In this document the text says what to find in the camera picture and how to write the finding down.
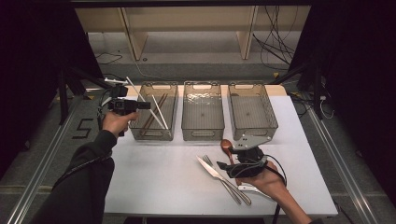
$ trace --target white table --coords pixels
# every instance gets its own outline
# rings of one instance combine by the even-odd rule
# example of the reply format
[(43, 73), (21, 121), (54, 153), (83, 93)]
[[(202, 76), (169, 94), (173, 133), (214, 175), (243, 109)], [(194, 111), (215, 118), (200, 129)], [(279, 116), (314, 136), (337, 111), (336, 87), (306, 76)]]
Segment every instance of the white table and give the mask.
[[(309, 216), (336, 216), (338, 213), (291, 99), (289, 96), (270, 96), (270, 100), (279, 128), (273, 140), (260, 148), (282, 164), (290, 193)], [(116, 169), (106, 196), (105, 212), (142, 217), (273, 215), (276, 203), (256, 193), (247, 192), (251, 206), (236, 204), (221, 183), (196, 160), (196, 155), (202, 157), (207, 154), (214, 163), (229, 163), (219, 141), (183, 141), (182, 104), (182, 99), (179, 99), (173, 141), (135, 141), (131, 132), (119, 138), (113, 148)], [(223, 111), (224, 138), (232, 140), (225, 96)], [(219, 168), (218, 171), (227, 177)]]

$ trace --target wooden spoon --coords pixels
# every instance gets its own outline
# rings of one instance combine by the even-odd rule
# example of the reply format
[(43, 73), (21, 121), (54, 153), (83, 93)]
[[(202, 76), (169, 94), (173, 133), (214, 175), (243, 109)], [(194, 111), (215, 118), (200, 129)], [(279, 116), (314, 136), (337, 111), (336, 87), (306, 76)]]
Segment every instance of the wooden spoon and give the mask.
[[(228, 159), (230, 160), (230, 164), (234, 165), (233, 154), (230, 151), (230, 147), (232, 147), (233, 144), (229, 140), (223, 139), (220, 142), (220, 146), (221, 146), (222, 151), (228, 156)], [(238, 178), (235, 179), (235, 182), (236, 182), (237, 186), (240, 186), (242, 184), (242, 182)]]

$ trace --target utensil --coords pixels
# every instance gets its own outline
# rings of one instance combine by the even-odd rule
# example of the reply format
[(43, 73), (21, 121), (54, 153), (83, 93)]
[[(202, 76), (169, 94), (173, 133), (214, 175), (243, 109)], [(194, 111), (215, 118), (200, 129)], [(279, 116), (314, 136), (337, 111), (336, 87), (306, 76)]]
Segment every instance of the utensil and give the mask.
[[(202, 159), (208, 164), (210, 165), (213, 169), (215, 169), (215, 167), (213, 166), (212, 161), (209, 159), (209, 157), (207, 155), (204, 155), (202, 157)], [(241, 200), (239, 200), (239, 198), (233, 193), (233, 191), (223, 182), (221, 181), (221, 184), (224, 186), (224, 188), (227, 189), (227, 191), (230, 193), (231, 197), (233, 197), (233, 200), (237, 203), (237, 204), (241, 204)]]
[[(233, 154), (230, 151), (230, 147), (232, 147), (233, 144), (228, 139), (223, 139), (220, 142), (220, 146), (221, 146), (221, 149), (223, 150), (223, 152), (225, 154), (227, 154), (228, 159), (230, 160), (230, 164), (234, 165), (234, 163), (233, 163)], [(242, 184), (242, 181), (240, 181), (239, 179), (236, 178), (235, 179), (235, 183), (236, 183), (237, 186), (240, 186)]]
[(271, 198), (270, 196), (264, 194), (263, 192), (261, 192), (260, 190), (258, 190), (258, 189), (257, 189), (256, 187), (254, 187), (254, 186), (250, 186), (250, 185), (241, 185), (241, 186), (238, 186), (238, 189), (241, 190), (241, 191), (252, 191), (252, 192), (256, 192), (256, 193), (259, 193), (261, 196), (266, 197), (266, 198), (269, 198), (269, 199), (272, 200), (272, 198)]
[(249, 197), (240, 191), (236, 186), (234, 186), (230, 181), (224, 178), (221, 174), (219, 174), (215, 169), (213, 169), (210, 165), (208, 165), (204, 160), (197, 156), (198, 161), (202, 166), (215, 178), (224, 182), (235, 194), (237, 194), (247, 205), (251, 205), (251, 200)]

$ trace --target hand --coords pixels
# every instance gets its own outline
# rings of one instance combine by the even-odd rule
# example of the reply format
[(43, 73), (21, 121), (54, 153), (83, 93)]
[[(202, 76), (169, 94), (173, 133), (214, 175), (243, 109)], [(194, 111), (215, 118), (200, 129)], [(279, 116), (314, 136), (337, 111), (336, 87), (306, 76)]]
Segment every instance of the hand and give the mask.
[[(268, 161), (267, 166), (277, 171), (276, 166), (271, 161)], [(286, 189), (283, 180), (270, 170), (264, 169), (254, 177), (240, 178), (240, 180), (253, 185), (274, 199), (292, 223), (306, 224), (312, 221)]]
[(119, 137), (119, 133), (128, 131), (128, 122), (130, 120), (136, 120), (139, 115), (137, 113), (131, 113), (125, 116), (120, 116), (114, 112), (107, 112), (105, 119), (103, 120), (103, 130), (108, 130), (113, 133), (114, 136)]
[[(267, 166), (277, 171), (276, 166), (271, 161), (268, 161)], [(262, 170), (256, 176), (240, 178), (240, 180), (253, 185), (273, 199), (279, 192), (286, 190), (283, 180), (268, 169)]]

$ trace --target fork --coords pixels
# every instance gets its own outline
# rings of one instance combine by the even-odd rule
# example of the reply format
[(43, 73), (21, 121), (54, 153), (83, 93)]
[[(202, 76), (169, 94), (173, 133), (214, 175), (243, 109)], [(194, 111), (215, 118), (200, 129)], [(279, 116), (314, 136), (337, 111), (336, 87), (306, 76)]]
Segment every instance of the fork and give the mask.
[[(216, 168), (213, 166), (212, 161), (209, 159), (209, 157), (207, 155), (204, 155), (202, 157), (202, 159), (208, 164), (210, 165), (213, 169), (216, 170)], [(221, 181), (221, 184), (224, 186), (224, 188), (227, 189), (227, 191), (230, 193), (231, 197), (233, 197), (233, 200), (237, 203), (237, 204), (241, 204), (241, 200), (239, 200), (239, 198), (233, 193), (233, 191), (227, 186), (226, 183), (224, 183), (223, 181)]]

